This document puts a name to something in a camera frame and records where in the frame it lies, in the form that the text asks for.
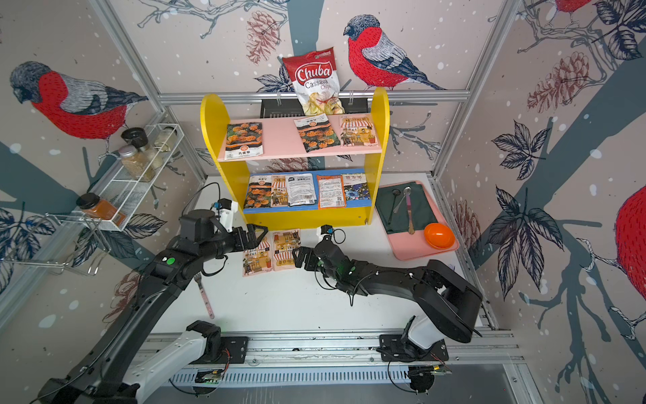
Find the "black orange marigold seed bag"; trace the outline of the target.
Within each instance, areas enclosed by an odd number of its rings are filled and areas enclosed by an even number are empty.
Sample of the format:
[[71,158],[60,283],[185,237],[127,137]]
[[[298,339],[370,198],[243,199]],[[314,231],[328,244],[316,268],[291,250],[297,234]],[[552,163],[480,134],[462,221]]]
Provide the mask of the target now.
[[307,153],[342,144],[325,114],[300,118],[294,124]]

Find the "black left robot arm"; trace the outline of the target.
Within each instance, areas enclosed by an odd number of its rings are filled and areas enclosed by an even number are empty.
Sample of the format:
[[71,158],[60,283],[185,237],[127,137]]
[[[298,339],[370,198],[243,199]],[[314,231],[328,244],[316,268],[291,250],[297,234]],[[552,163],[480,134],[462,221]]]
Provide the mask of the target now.
[[113,326],[64,379],[50,379],[37,403],[140,403],[143,386],[124,382],[150,331],[206,262],[259,246],[264,226],[231,231],[212,210],[192,210],[179,219],[180,234],[145,267],[135,297]]

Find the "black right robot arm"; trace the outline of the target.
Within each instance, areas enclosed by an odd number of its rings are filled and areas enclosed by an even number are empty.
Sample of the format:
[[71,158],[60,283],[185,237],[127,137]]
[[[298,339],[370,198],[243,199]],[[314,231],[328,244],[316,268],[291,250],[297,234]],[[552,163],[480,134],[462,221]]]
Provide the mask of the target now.
[[292,256],[296,267],[334,279],[335,288],[351,303],[356,296],[372,295],[414,301],[435,328],[422,334],[435,342],[450,338],[470,343],[474,335],[481,335],[475,329],[481,292],[439,260],[410,269],[382,267],[350,259],[330,237],[315,247],[298,247]]

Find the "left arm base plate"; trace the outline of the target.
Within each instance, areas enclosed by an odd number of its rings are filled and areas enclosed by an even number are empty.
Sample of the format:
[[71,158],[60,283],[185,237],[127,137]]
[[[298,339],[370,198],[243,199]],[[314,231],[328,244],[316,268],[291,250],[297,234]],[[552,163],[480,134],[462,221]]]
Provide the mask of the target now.
[[211,336],[206,339],[203,355],[197,360],[199,364],[244,364],[249,337]]

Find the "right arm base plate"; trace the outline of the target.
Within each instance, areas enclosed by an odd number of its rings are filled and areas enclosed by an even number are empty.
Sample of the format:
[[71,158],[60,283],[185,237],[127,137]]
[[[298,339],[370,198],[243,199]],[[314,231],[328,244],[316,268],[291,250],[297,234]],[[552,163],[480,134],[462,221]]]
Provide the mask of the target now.
[[449,359],[444,340],[434,343],[430,348],[418,347],[403,334],[380,334],[379,340],[376,351],[380,353],[383,362],[445,362]]

